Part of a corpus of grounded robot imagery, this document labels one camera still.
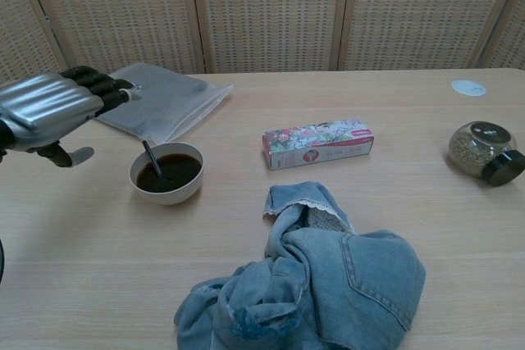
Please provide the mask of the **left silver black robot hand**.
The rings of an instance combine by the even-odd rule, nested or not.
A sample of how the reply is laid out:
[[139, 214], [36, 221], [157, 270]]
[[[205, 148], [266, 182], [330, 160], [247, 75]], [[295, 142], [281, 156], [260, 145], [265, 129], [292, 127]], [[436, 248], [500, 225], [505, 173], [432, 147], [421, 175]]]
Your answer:
[[90, 66], [44, 72], [1, 87], [1, 156], [36, 153], [55, 166], [71, 168], [94, 149], [66, 152], [60, 139], [120, 105], [139, 100], [139, 88]]

